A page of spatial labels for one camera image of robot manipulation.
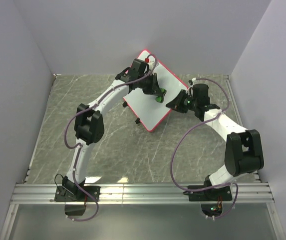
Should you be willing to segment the red framed whiteboard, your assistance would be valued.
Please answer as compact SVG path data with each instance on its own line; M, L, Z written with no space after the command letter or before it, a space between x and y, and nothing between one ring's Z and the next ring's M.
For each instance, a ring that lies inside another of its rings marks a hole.
M143 127L151 132L155 127L168 115L171 111L166 107L166 104L173 100L180 90L186 90L187 86L176 75L174 75L168 68L160 61L153 72L149 75L157 74L160 88L167 92L162 103L155 101L155 96L146 95L142 89L136 86L128 89L128 94L123 97L127 106L133 111L135 116L139 118L139 122Z

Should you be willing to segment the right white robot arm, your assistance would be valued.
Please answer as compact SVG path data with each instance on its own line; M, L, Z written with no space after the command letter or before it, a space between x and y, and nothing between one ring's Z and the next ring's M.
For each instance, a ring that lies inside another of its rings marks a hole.
M179 143L201 125L211 127L226 142L224 165L208 176L204 187L193 192L203 191L207 199L214 200L221 194L222 187L233 183L238 177L264 167L260 133L255 129L248 130L231 120L216 104L210 103L206 93L190 96L185 90L181 90L166 107L179 113L193 111L200 120L183 135Z

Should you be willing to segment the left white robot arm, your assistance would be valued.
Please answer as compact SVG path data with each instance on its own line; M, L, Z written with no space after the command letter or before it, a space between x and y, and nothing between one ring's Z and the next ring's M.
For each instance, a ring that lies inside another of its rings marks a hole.
M154 96L156 102L164 101L166 90L159 86L156 73L148 71L134 74L127 68L125 72L115 77L111 86L100 97L88 105L80 104L77 107L76 115L72 118L75 120L76 144L74 146L68 144L67 130L64 132L65 145L75 150L71 166L62 179L62 187L72 201L78 201L86 194L83 188L85 170L94 145L104 135L103 116L123 97L139 88L142 89L143 94Z

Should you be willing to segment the green whiteboard eraser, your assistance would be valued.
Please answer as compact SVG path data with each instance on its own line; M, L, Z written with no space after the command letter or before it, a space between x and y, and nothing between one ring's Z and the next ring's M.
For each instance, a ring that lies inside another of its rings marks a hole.
M161 90L161 94L155 98L155 101L158 103L162 103L164 101L164 97L167 92L164 88L160 88L160 90Z

